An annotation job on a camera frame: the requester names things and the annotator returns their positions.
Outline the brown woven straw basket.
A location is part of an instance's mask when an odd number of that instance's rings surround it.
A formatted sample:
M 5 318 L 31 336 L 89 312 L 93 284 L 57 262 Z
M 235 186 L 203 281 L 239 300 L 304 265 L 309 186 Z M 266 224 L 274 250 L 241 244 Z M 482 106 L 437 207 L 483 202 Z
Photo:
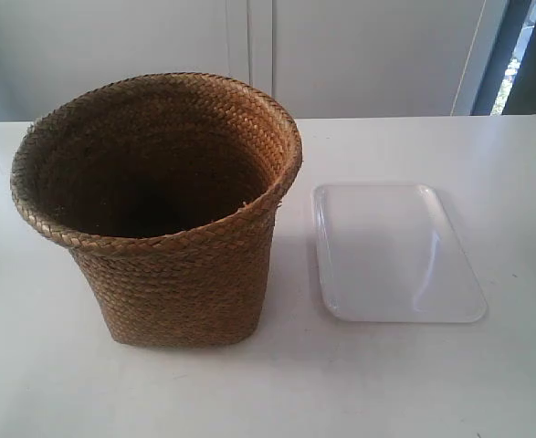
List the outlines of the brown woven straw basket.
M 14 205 L 68 250 L 112 338 L 238 343 L 257 328 L 299 130 L 268 94 L 216 74 L 127 78 L 35 120 L 12 160 Z

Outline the white rectangular plastic tray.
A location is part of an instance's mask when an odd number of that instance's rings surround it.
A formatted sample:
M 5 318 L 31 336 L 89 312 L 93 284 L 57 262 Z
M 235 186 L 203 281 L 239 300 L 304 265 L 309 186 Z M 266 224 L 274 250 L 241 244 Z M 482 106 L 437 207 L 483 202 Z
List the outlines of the white rectangular plastic tray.
M 449 217 L 423 184 L 323 184 L 312 196 L 321 296 L 354 323 L 474 323 L 488 310 Z

